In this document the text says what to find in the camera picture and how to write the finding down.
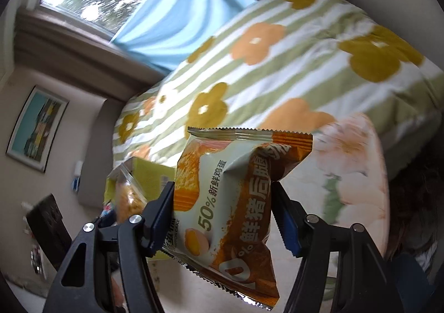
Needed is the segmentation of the waffle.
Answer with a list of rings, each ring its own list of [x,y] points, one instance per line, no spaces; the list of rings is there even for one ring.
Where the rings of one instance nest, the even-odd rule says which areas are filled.
[[[107,177],[105,193],[113,204],[118,224],[133,215],[141,215],[148,203],[142,187],[124,164],[119,165]]]

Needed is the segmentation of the orange green cake bag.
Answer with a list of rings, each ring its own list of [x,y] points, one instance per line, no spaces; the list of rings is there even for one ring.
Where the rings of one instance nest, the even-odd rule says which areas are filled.
[[[312,135],[191,127],[178,160],[165,251],[252,304],[279,300],[270,250],[271,188],[312,151]]]

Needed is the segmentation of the lint roller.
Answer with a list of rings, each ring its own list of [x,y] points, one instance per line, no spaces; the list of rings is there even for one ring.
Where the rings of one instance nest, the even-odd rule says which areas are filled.
[[[82,167],[83,167],[83,161],[81,161],[81,160],[79,160],[74,166],[72,191],[74,191],[75,193],[77,193],[79,191]]]

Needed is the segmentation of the grey bed headboard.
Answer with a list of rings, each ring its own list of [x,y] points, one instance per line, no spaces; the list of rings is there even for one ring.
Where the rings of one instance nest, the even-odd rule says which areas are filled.
[[[102,207],[106,178],[113,169],[113,129],[122,109],[122,102],[107,99],[93,122],[77,192],[82,206]]]

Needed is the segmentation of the framed picture of houses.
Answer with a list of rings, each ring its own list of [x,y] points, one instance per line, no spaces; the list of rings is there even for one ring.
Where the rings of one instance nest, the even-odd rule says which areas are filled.
[[[35,85],[15,122],[6,155],[45,173],[56,132],[69,101]]]

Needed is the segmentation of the green cardboard box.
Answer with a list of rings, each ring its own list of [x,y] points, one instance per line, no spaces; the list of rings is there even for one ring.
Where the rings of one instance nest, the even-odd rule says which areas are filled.
[[[130,157],[121,164],[127,166],[132,173],[132,176],[140,184],[145,199],[148,201],[148,203],[152,200],[158,199],[166,184],[175,179],[174,168],[159,165],[140,157]],[[111,201],[105,193],[104,204],[107,205],[108,203],[111,203]]]

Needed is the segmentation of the left brown curtain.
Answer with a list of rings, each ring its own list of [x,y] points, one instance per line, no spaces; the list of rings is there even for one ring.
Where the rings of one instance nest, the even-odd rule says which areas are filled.
[[[44,12],[19,9],[14,23],[14,59],[91,94],[126,102],[163,79],[91,33]]]

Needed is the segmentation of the floral striped duvet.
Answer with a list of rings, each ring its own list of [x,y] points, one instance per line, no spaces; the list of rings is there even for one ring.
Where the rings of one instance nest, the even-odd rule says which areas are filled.
[[[443,122],[443,71],[346,0],[260,0],[127,102],[113,163],[174,166],[189,127],[312,132],[354,113],[396,175]]]

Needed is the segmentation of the light blue cloth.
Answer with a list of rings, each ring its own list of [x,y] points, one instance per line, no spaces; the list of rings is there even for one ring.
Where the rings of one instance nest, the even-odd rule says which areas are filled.
[[[256,0],[143,0],[111,40],[168,75]]]

